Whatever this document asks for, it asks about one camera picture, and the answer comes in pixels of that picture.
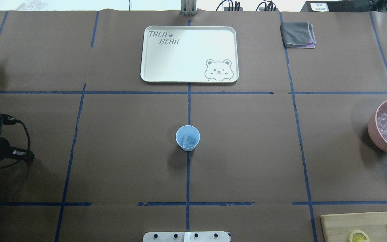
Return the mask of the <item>light blue plastic cup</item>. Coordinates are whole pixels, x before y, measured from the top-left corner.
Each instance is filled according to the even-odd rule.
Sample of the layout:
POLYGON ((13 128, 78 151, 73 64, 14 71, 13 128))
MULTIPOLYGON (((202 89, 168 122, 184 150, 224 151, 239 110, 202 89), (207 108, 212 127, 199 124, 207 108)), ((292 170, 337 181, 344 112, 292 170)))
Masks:
POLYGON ((178 146, 186 151, 193 151, 200 142, 200 132, 192 125, 180 127, 175 135, 178 146))

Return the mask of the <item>ice cubes in cup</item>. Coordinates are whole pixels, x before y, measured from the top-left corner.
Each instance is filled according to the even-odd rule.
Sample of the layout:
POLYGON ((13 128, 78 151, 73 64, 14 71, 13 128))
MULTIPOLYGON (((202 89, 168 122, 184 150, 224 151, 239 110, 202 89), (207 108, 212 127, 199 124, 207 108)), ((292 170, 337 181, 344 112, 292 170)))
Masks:
POLYGON ((190 149, 196 145, 196 140, 192 136, 184 135, 182 138, 182 147, 190 149))

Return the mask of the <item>cream bear tray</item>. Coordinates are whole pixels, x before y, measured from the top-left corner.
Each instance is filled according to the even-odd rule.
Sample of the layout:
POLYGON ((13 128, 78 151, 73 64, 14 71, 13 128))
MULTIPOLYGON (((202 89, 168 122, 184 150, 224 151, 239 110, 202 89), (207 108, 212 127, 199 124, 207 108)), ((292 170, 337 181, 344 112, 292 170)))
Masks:
POLYGON ((141 78, 148 83, 234 83, 239 78, 236 39, 229 26, 149 26, 141 78))

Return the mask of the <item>grey folded cloth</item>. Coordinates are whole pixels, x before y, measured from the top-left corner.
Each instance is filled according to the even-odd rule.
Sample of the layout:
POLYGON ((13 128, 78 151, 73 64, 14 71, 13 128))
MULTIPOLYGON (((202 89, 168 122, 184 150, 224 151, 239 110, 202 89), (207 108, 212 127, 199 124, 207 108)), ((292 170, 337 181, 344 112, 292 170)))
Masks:
POLYGON ((316 47, 313 24, 309 22, 282 22, 281 36, 286 48, 316 47))

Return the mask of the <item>wooden cutting board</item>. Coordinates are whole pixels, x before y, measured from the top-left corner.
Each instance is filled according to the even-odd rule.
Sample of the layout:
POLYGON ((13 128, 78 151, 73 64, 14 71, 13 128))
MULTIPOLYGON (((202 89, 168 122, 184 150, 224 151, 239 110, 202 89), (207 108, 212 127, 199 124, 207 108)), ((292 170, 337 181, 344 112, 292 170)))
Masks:
POLYGON ((387 212, 340 213, 321 215, 326 242, 349 242, 351 234, 367 234, 370 242, 387 242, 387 212))

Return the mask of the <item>lemon slices row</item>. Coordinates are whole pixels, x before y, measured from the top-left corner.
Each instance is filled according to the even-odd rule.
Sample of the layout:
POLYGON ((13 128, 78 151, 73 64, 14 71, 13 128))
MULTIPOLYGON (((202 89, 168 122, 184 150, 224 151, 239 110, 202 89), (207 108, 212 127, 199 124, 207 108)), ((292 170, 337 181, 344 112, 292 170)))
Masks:
POLYGON ((370 242, 370 238, 364 231, 354 230, 349 234, 349 242, 370 242))

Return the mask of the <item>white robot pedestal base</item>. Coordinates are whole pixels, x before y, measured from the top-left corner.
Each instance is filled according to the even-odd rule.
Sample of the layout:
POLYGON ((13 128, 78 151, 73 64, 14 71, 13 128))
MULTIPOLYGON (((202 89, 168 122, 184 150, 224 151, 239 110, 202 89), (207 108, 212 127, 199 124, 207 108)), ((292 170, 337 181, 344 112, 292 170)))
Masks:
POLYGON ((226 231, 147 232, 143 242, 231 242, 226 231))

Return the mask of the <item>aluminium frame post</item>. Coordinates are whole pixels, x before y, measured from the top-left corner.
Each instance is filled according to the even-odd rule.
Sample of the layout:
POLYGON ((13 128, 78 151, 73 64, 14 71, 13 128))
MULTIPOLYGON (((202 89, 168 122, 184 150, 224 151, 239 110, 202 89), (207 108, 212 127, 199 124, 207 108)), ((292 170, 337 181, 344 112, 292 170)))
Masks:
POLYGON ((198 13, 197 0, 181 0, 182 16, 195 16, 198 13))

